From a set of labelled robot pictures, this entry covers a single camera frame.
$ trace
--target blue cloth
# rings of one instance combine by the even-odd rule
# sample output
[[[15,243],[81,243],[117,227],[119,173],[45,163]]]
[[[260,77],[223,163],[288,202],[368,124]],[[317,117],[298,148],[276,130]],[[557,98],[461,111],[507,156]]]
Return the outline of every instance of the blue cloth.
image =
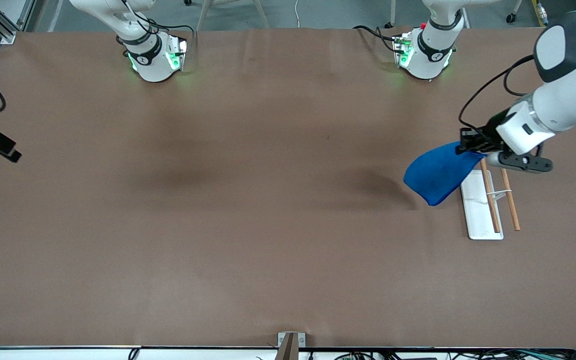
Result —
[[[431,207],[441,204],[459,187],[486,155],[466,151],[457,155],[459,141],[434,148],[416,158],[407,168],[404,183]]]

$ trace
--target brown tabletop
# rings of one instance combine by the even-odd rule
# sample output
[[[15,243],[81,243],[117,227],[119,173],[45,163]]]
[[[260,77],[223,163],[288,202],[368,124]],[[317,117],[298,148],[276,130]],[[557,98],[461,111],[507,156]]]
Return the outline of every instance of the brown tabletop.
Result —
[[[206,32],[141,80],[112,33],[0,50],[0,345],[576,347],[576,128],[510,174],[502,241],[402,183],[539,29],[464,30],[432,82],[357,30]],[[533,64],[515,91],[538,86]],[[514,98],[494,84],[466,120]]]

